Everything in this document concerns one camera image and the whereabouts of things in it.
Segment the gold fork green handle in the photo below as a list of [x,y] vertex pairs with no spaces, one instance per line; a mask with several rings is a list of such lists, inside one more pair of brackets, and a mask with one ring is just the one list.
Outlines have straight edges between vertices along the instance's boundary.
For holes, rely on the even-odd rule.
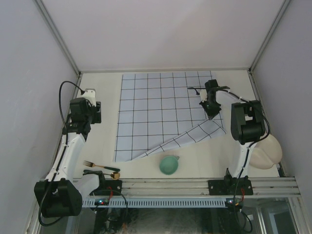
[[85,166],[87,166],[87,167],[90,167],[90,168],[99,167],[99,168],[107,169],[107,170],[114,171],[114,172],[120,172],[120,169],[119,169],[119,168],[97,165],[97,164],[95,164],[95,163],[93,163],[93,162],[86,161],[86,160],[83,161],[82,164],[85,165]]

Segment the white black-grid tablecloth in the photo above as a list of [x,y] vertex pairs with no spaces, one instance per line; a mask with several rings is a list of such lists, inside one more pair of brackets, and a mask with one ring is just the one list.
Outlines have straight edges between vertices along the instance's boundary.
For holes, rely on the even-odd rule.
[[115,162],[127,162],[226,133],[209,119],[199,92],[211,71],[125,73],[121,80]]

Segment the gold spoon green handle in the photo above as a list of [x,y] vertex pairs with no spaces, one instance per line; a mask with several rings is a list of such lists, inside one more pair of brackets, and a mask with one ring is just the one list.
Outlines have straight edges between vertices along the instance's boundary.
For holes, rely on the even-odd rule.
[[110,174],[103,173],[103,175],[110,176],[110,178],[112,180],[119,180],[119,178],[120,178],[120,173],[119,172],[112,172]]

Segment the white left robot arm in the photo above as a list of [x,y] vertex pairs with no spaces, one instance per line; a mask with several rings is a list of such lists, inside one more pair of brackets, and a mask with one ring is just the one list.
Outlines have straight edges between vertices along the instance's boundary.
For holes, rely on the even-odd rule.
[[80,152],[93,124],[101,123],[101,103],[95,97],[82,96],[70,101],[70,114],[62,129],[62,140],[55,162],[34,193],[39,217],[77,216],[86,195],[73,184]]

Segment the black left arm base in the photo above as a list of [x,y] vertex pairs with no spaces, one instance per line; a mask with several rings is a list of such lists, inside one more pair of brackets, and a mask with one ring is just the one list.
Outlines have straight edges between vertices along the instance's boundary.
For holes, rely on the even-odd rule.
[[90,195],[95,196],[109,196],[111,193],[115,196],[120,196],[122,191],[121,180],[106,180],[104,183],[100,183],[100,186],[93,190]]

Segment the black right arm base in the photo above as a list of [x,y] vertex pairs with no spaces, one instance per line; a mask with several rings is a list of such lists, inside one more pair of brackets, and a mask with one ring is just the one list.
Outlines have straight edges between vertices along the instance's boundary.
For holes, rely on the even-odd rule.
[[253,195],[250,180],[226,182],[225,180],[208,180],[209,195]]

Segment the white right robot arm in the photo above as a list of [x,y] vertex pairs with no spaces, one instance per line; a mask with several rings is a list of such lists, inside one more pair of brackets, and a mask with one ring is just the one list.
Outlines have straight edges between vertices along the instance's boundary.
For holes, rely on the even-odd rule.
[[262,106],[258,100],[247,100],[233,93],[228,86],[219,86],[215,79],[205,83],[199,92],[199,103],[209,120],[219,115],[221,108],[230,108],[230,130],[232,138],[239,142],[239,152],[233,157],[226,174],[230,177],[224,182],[227,193],[234,195],[241,189],[239,179],[248,174],[250,154],[255,145],[264,138],[267,123],[263,116]]

